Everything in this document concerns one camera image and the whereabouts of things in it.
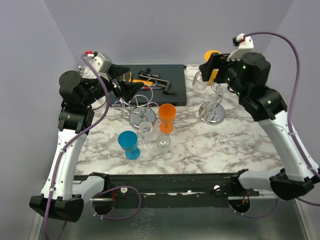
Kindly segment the yellow plastic goblet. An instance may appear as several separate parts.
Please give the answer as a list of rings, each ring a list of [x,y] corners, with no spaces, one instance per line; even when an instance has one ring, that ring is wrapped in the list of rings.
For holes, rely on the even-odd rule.
[[[220,54],[220,52],[218,50],[215,50],[215,49],[209,50],[204,54],[204,60],[207,62],[212,54]],[[208,85],[209,86],[212,86],[214,84],[214,80],[215,80],[217,74],[218,74],[218,69],[214,69],[211,72],[211,75],[210,75],[210,78],[209,78],[209,81],[208,81]]]

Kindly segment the tall chrome glass rack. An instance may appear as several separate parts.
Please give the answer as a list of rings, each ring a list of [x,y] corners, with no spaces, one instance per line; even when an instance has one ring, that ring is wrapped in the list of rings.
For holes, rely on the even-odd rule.
[[[211,101],[204,102],[198,110],[199,119],[208,125],[218,125],[226,117],[226,111],[221,105],[225,87],[220,83],[214,83],[211,86],[214,92],[214,98]]]

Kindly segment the clear wine glass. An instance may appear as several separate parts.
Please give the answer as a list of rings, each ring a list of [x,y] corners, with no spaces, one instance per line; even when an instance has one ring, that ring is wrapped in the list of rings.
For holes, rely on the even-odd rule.
[[[204,102],[199,109],[199,117],[205,123],[210,123],[216,117],[216,102]]]

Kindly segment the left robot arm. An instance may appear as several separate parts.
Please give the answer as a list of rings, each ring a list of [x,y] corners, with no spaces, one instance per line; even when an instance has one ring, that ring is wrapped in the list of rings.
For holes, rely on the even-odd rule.
[[[93,172],[80,184],[74,185],[74,175],[80,151],[93,122],[92,104],[112,92],[115,97],[130,101],[142,83],[125,82],[123,75],[129,67],[112,64],[97,78],[85,78],[75,70],[64,72],[59,78],[59,94],[62,97],[58,117],[58,140],[49,175],[39,195],[32,196],[29,206],[42,217],[77,222],[84,205],[92,197],[107,197],[111,191],[108,174]]]

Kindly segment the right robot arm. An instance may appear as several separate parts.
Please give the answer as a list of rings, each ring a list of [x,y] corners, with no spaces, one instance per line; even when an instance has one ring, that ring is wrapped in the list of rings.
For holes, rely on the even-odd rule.
[[[257,52],[247,52],[235,61],[228,61],[228,57],[228,54],[213,53],[200,65],[203,81],[209,81],[213,70],[218,71],[215,81],[227,84],[234,91],[239,104],[268,135],[283,164],[279,171],[238,172],[236,180],[230,183],[230,191],[241,196],[248,189],[267,190],[285,201],[306,195],[319,183],[320,168],[310,157],[304,160],[302,154],[307,151],[287,122],[288,107],[284,99],[266,85],[271,64]]]

